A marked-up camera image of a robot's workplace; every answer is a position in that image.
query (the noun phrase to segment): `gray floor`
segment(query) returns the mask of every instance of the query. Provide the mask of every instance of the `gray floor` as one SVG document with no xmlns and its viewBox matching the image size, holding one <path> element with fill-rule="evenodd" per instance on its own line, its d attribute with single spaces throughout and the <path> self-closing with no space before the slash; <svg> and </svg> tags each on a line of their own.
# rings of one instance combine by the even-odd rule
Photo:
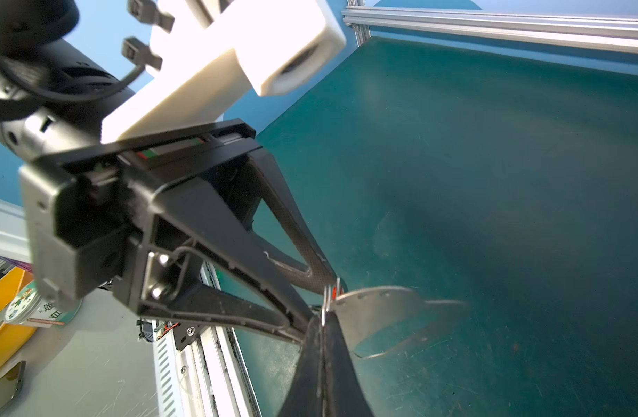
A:
<svg viewBox="0 0 638 417">
<path fill-rule="evenodd" d="M 152 347 L 137 341 L 136 319 L 98 289 L 65 328 L 39 329 L 7 363 L 27 367 L 2 417 L 158 416 Z"/>
</svg>

